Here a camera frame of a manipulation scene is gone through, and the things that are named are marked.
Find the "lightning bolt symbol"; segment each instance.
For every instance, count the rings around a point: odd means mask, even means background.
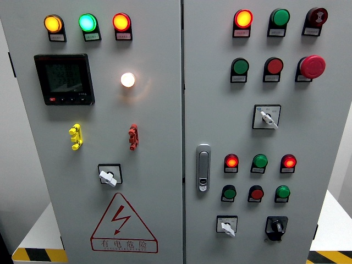
[[[117,235],[118,233],[120,233],[120,229],[121,227],[123,227],[124,224],[126,224],[126,222],[128,221],[128,219],[130,219],[131,216],[125,216],[125,217],[121,217],[121,218],[117,218],[117,216],[122,212],[123,208],[125,208],[123,205],[120,205],[120,208],[117,210],[115,216],[112,218],[111,222],[115,222],[115,221],[118,221],[118,220],[125,220],[122,225],[120,226],[120,228],[117,230],[115,230],[115,234],[114,235]]]

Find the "red emergency stop button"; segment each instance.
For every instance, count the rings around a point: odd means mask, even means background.
[[[259,185],[254,185],[249,189],[248,202],[261,202],[263,196],[263,188]]]
[[[301,74],[309,79],[318,78],[325,71],[325,60],[318,55],[303,58],[300,63]]]
[[[312,26],[322,26],[328,19],[328,12],[325,8],[314,7],[307,13],[307,20]]]

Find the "red indicator light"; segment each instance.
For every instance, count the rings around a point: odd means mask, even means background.
[[[112,19],[112,24],[116,30],[123,32],[130,28],[131,19],[125,13],[118,13]]]
[[[284,64],[280,59],[273,59],[268,63],[268,71],[271,74],[278,74],[284,68]]]
[[[325,60],[318,55],[306,57],[300,65],[301,73],[309,79],[318,78],[325,71]]]
[[[238,165],[238,157],[235,154],[229,154],[225,157],[226,166],[229,168],[235,168]]]
[[[248,28],[253,21],[253,14],[247,9],[237,11],[235,15],[235,24],[241,29]]]
[[[262,199],[264,196],[264,192],[262,190],[255,190],[251,193],[251,196],[255,200]]]
[[[285,168],[294,168],[297,164],[297,160],[295,156],[287,154],[282,157],[282,164],[285,166]]]

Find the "red triangle warning symbol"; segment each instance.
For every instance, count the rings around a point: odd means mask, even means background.
[[[91,237],[95,251],[158,253],[158,240],[121,193],[116,193]]]

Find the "digital power meter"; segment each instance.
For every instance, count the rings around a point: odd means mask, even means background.
[[[94,104],[87,54],[39,54],[34,61],[46,105]]]

